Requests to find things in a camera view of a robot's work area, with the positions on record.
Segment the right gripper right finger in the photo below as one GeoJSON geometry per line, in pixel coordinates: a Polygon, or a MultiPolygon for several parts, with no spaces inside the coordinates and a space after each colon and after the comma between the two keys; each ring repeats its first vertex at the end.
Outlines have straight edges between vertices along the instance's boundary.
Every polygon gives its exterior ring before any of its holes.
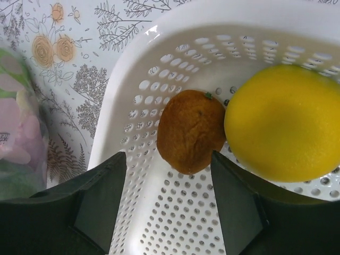
{"type": "Polygon", "coordinates": [[[339,202],[280,188],[211,156],[211,177],[227,254],[339,254],[339,202]]]}

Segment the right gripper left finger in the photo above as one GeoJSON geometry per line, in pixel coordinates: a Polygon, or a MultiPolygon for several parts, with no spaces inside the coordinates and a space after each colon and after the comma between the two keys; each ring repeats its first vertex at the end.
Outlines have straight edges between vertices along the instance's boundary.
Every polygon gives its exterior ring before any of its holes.
{"type": "Polygon", "coordinates": [[[1,201],[1,254],[108,254],[126,154],[29,198],[1,201]]]}

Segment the clear zip top bag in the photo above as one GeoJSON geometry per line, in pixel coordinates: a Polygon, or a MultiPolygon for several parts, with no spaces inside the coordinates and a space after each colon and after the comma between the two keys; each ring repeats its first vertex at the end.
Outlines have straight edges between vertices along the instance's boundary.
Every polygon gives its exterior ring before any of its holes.
{"type": "Polygon", "coordinates": [[[47,186],[48,130],[22,58],[1,44],[1,200],[47,186]]]}

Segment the yellow fruit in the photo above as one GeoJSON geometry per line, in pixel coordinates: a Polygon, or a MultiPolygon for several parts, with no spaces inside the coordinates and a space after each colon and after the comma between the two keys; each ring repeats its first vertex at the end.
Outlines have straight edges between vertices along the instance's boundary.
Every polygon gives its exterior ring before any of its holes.
{"type": "Polygon", "coordinates": [[[255,74],[231,98],[227,142],[248,170],[303,182],[339,165],[339,84],[294,65],[255,74]]]}

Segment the brown kiwi fruit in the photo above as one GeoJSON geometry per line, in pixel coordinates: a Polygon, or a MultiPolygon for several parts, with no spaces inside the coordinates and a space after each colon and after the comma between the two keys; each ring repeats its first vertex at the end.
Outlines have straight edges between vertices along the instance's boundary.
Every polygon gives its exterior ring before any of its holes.
{"type": "Polygon", "coordinates": [[[165,106],[159,120],[157,149],[181,174],[206,168],[225,141],[225,108],[209,92],[184,90],[165,106]]]}

